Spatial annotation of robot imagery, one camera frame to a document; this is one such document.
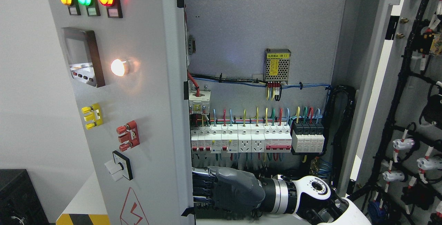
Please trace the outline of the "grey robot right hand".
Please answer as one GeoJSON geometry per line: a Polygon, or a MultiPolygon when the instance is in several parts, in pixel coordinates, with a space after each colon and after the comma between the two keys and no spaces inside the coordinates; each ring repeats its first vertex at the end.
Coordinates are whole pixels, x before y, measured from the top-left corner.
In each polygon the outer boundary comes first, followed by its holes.
{"type": "Polygon", "coordinates": [[[192,169],[193,200],[232,212],[249,212],[263,202],[266,194],[252,174],[230,167],[192,169]]]}

